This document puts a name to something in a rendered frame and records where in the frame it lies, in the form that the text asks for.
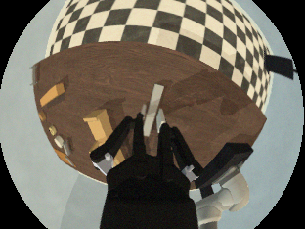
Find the cream short cylinder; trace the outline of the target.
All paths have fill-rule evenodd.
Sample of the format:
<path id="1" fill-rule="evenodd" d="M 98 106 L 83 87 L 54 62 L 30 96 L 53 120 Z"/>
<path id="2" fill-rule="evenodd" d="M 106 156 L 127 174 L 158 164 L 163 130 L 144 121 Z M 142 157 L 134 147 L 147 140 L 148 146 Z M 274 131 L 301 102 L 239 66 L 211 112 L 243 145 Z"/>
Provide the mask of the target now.
<path id="1" fill-rule="evenodd" d="M 59 135 L 55 138 L 55 142 L 56 142 L 56 144 L 57 144 L 59 147 L 62 147 L 63 141 L 64 141 L 64 140 L 63 140 L 62 137 L 59 136 Z"/>

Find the brown clipboard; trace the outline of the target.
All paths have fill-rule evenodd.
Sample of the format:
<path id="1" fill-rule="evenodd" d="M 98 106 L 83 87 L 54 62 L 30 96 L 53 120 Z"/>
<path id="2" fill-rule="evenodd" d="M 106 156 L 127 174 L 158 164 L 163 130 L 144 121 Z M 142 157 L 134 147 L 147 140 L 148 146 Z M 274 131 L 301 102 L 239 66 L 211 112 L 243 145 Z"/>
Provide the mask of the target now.
<path id="1" fill-rule="evenodd" d="M 61 152 L 61 151 L 59 151 L 59 150 L 57 150 L 57 149 L 55 149 L 55 148 L 54 148 L 54 150 L 56 151 L 56 153 L 59 154 L 59 157 L 60 157 L 62 160 L 66 161 L 68 164 L 70 163 L 70 165 L 76 167 L 76 165 L 71 161 L 71 159 L 70 159 L 68 156 L 66 156 L 65 153 L 63 153 L 63 152 Z M 64 155 L 65 155 L 66 157 L 65 157 Z"/>

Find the small brown cube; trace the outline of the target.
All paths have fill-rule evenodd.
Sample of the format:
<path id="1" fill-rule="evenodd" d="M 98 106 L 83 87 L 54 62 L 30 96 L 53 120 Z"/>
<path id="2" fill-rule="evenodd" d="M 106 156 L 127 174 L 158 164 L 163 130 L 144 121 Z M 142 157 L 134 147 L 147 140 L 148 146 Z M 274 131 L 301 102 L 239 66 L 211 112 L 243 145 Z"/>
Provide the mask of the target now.
<path id="1" fill-rule="evenodd" d="M 42 121 L 44 121 L 46 119 L 46 116 L 43 113 L 43 111 L 41 113 L 39 113 L 39 117 L 41 118 Z"/>

